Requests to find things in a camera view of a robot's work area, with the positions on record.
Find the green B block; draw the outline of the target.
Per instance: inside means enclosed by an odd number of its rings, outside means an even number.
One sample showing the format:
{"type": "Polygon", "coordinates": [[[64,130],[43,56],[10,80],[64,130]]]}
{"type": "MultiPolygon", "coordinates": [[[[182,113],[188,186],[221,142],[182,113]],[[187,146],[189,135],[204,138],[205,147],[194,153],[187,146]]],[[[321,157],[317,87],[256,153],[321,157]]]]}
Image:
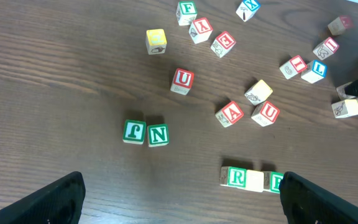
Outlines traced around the green B block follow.
{"type": "Polygon", "coordinates": [[[280,193],[280,182],[284,177],[284,174],[273,171],[263,171],[264,173],[264,191],[275,194],[280,193]]]}

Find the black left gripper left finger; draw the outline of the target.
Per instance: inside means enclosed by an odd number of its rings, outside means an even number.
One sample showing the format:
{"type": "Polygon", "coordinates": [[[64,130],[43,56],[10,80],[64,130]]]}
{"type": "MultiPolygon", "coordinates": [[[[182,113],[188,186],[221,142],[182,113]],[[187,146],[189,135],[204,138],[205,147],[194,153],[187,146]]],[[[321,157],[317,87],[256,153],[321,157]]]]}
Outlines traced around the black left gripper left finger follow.
{"type": "Polygon", "coordinates": [[[74,171],[0,210],[0,224],[77,224],[86,195],[81,172],[74,171]]]}

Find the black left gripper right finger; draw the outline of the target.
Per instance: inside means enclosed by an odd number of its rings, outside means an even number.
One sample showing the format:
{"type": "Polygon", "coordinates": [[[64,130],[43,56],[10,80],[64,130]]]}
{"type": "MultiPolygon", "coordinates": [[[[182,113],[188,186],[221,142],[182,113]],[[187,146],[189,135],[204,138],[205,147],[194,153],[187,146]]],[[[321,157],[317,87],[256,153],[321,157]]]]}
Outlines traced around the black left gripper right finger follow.
{"type": "Polygon", "coordinates": [[[294,172],[279,185],[283,212],[291,224],[358,224],[358,207],[294,172]]]}

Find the green R block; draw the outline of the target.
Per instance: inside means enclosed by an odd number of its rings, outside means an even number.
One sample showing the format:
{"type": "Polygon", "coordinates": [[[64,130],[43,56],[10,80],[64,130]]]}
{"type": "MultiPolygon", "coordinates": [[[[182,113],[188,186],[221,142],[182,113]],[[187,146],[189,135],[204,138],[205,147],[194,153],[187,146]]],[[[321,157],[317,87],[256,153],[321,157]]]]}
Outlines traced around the green R block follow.
{"type": "Polygon", "coordinates": [[[221,167],[219,184],[226,187],[244,189],[246,187],[246,169],[224,166],[221,167]]]}

